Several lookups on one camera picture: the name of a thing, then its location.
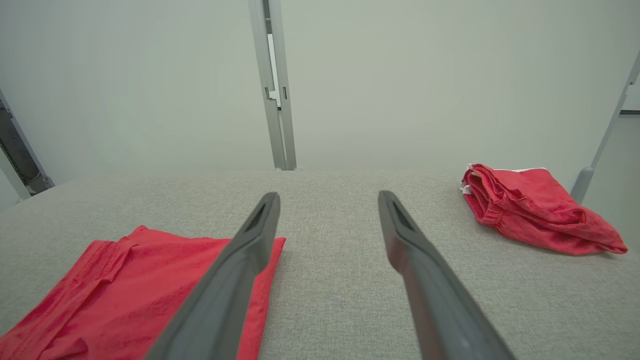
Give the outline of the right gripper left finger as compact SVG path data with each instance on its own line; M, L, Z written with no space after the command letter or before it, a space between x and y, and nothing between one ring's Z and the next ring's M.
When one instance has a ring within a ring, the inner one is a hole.
M235 360L256 276L270 262L281 198L266 193L146 354L147 360Z

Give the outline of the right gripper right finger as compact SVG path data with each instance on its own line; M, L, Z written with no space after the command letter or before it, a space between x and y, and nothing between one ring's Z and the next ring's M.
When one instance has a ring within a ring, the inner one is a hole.
M423 360L513 360L503 338L400 199L382 190L378 210L387 258L403 278Z

